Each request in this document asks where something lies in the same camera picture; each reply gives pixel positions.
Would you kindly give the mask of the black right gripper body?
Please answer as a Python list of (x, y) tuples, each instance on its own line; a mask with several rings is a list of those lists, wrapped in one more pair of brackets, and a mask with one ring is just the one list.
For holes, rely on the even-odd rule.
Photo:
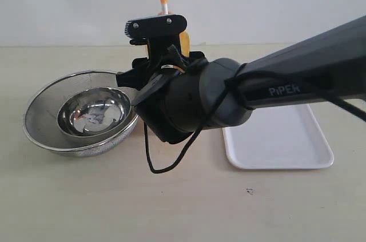
[(197, 129), (197, 75), (156, 74), (133, 105), (161, 141), (178, 144)]

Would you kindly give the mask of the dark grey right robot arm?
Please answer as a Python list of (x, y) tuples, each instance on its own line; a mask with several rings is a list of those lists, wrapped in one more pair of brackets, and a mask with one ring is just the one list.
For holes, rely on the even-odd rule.
[(186, 26), (177, 14), (125, 25), (130, 43), (146, 45), (148, 56), (118, 73), (117, 84), (138, 90), (132, 106), (163, 142), (182, 142), (197, 128), (241, 125), (258, 108), (365, 97), (364, 17), (247, 64), (183, 55)]

